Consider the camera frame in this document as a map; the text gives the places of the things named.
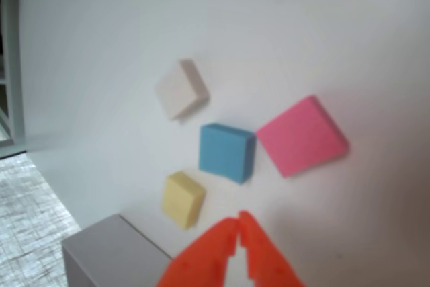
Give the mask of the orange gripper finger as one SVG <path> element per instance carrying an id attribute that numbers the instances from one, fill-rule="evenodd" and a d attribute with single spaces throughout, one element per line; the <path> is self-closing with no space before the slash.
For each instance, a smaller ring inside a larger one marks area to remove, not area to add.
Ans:
<path id="1" fill-rule="evenodd" d="M 238 233 L 237 219 L 217 222 L 171 261 L 157 285 L 223 286 Z"/>
<path id="2" fill-rule="evenodd" d="M 266 232 L 247 211 L 239 212 L 239 239 L 241 246 L 246 249 L 248 277 L 255 286 L 304 285 Z"/>

